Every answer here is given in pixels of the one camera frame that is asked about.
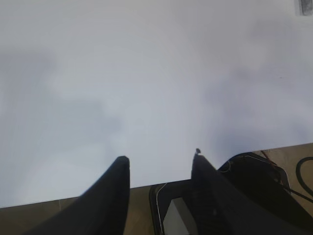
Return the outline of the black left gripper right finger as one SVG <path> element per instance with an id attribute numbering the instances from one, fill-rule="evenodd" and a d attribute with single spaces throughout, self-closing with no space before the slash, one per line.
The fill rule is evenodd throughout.
<path id="1" fill-rule="evenodd" d="M 236 155 L 221 172 L 194 155 L 191 213 L 201 235 L 311 235 L 313 218 L 270 175 L 270 166 Z"/>

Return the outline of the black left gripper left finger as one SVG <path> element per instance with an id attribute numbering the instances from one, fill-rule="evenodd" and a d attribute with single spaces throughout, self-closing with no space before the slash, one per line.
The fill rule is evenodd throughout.
<path id="1" fill-rule="evenodd" d="M 121 235 L 130 198 L 130 162 L 117 157 L 78 199 L 28 235 Z"/>

